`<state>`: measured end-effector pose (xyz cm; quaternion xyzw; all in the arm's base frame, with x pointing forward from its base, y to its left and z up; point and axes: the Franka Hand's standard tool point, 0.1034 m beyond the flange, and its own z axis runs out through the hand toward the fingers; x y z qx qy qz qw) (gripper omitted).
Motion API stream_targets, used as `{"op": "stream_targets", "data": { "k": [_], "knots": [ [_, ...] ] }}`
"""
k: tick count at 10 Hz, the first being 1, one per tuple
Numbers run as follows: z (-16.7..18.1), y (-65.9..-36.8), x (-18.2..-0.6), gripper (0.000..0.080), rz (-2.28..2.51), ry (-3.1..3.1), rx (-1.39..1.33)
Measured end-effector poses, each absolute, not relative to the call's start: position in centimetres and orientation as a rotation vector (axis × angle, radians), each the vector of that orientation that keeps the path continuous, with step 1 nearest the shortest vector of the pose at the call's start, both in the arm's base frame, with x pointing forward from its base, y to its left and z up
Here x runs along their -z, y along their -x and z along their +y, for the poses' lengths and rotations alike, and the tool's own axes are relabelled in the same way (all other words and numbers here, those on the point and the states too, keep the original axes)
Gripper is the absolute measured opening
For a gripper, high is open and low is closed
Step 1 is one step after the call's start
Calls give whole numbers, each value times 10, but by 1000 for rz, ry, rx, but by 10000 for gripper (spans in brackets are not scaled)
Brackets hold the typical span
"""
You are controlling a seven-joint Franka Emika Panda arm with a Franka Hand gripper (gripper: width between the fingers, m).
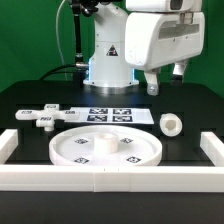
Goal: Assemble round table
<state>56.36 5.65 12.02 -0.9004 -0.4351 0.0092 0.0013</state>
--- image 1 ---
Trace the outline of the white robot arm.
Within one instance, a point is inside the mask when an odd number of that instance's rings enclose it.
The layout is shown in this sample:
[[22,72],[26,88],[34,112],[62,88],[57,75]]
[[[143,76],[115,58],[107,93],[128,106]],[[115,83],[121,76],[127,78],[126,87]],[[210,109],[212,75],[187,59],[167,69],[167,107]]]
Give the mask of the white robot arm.
[[135,70],[144,72],[147,93],[159,93],[160,69],[172,64],[171,82],[183,82],[188,60],[202,52],[205,17],[202,0],[97,0],[95,52],[84,86],[103,94],[137,88]]

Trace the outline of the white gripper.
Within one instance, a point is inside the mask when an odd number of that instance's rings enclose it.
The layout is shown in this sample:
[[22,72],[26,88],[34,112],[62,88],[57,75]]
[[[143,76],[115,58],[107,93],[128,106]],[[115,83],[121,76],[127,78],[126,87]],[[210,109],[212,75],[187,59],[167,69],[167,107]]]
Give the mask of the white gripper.
[[177,62],[172,81],[183,82],[187,62],[178,61],[202,52],[204,28],[202,12],[194,13],[188,23],[181,22],[179,13],[131,13],[128,16],[125,59],[132,68],[145,71],[149,95],[159,94],[159,67],[164,65]]

